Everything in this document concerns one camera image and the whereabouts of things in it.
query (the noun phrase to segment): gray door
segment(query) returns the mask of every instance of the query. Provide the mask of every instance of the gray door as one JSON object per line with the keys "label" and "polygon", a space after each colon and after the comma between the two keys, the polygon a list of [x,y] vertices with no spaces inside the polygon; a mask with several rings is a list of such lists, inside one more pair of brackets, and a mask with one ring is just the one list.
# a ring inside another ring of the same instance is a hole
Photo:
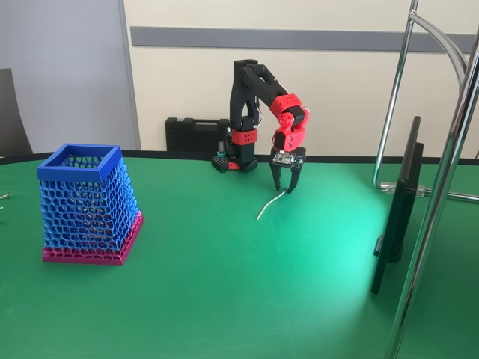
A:
{"label": "gray door", "polygon": [[118,0],[0,0],[0,68],[12,69],[35,153],[139,149],[123,14]]}

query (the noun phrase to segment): black chair back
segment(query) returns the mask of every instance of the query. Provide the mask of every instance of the black chair back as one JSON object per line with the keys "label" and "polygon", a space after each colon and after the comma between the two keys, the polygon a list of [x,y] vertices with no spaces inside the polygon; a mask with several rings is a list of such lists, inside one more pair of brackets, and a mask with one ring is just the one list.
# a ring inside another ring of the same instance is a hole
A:
{"label": "black chair back", "polygon": [[11,69],[0,69],[0,157],[31,155],[18,104]]}

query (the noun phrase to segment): robotic arm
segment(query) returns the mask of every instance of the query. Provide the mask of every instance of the robotic arm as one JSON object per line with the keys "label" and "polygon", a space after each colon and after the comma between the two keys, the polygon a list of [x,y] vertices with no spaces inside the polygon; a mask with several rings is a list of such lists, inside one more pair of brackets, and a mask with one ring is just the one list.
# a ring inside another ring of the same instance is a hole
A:
{"label": "robotic arm", "polygon": [[[259,100],[269,107],[280,125],[273,136],[269,158],[275,187],[280,190],[281,168],[290,168],[292,177],[287,193],[291,193],[298,183],[306,158],[306,149],[299,145],[305,139],[309,110],[303,108],[298,97],[289,94],[267,67],[256,60],[234,62],[231,127],[225,143],[219,144],[218,155],[212,160],[213,166],[220,172],[228,169],[249,172],[257,167],[254,143],[257,127],[263,120]],[[243,116],[245,106],[248,113]]]}

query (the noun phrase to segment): green table surface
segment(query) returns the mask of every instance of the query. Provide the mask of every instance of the green table surface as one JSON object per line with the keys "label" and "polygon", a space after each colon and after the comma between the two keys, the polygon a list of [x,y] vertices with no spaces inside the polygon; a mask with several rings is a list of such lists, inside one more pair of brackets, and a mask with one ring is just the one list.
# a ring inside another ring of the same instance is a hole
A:
{"label": "green table surface", "polygon": [[[145,223],[124,266],[42,263],[39,164],[0,166],[0,358],[382,358],[427,199],[370,295],[392,199],[372,164],[308,163],[256,221],[276,195],[268,164],[127,158]],[[479,193],[478,178],[459,166],[452,189]],[[478,234],[479,206],[448,201],[400,358],[479,358]]]}

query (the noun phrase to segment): pink basket base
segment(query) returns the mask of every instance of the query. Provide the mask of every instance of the pink basket base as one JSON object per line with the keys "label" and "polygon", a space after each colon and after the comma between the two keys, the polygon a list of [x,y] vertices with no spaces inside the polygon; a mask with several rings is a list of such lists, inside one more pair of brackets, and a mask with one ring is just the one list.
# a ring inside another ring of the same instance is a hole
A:
{"label": "pink basket base", "polygon": [[141,212],[135,217],[132,227],[129,230],[126,241],[119,251],[110,249],[69,249],[69,248],[44,248],[44,262],[51,263],[73,263],[73,264],[102,264],[108,266],[122,266],[126,262],[129,251],[135,243],[136,237],[143,225],[144,217]]}

